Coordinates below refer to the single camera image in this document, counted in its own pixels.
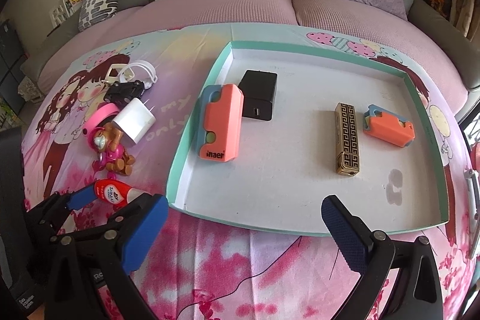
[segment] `silver bolt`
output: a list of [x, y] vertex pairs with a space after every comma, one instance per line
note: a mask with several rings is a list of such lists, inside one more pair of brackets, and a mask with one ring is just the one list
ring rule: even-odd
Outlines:
[[117, 237], [117, 231], [110, 229], [109, 231], [106, 231], [103, 236], [107, 240], [115, 239]]
[[60, 243], [62, 243], [63, 246], [68, 246], [71, 243], [71, 236], [63, 236]]
[[387, 238], [386, 233], [383, 231], [375, 231], [373, 234], [374, 238], [377, 240], [385, 240]]
[[420, 243], [424, 245], [427, 245], [430, 243], [427, 236], [419, 236], [418, 240], [420, 241]]

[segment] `orange plastic block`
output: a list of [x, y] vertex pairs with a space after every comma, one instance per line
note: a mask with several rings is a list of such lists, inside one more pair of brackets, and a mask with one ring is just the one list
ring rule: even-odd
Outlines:
[[364, 115], [363, 131], [399, 147], [409, 145], [415, 138], [413, 124], [392, 112], [370, 105]]
[[202, 159], [228, 162], [238, 156], [242, 110], [243, 93], [234, 84], [224, 85], [219, 100], [206, 104], [206, 138], [199, 153]]

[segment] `black cabinet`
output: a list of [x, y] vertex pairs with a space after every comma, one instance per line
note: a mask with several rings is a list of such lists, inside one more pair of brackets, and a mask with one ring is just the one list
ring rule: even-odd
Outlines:
[[25, 101], [18, 94], [18, 85], [25, 75], [20, 65], [26, 56], [16, 31], [7, 20], [0, 25], [0, 96], [18, 114]]

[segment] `pink wristband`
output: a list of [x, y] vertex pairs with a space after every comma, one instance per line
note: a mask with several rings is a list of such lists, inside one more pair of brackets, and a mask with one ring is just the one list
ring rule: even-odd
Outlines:
[[116, 104], [108, 103], [103, 105], [83, 124], [82, 133], [85, 136], [88, 136], [92, 130], [98, 127], [98, 124], [105, 120], [105, 118], [108, 118], [111, 115], [117, 115], [118, 113], [120, 113], [120, 109], [118, 109]]

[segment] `black power adapter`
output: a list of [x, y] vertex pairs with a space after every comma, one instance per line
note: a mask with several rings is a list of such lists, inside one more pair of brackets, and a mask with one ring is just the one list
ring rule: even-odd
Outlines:
[[242, 117], [263, 121], [272, 119], [277, 74], [249, 69], [243, 75], [238, 88], [243, 93]]

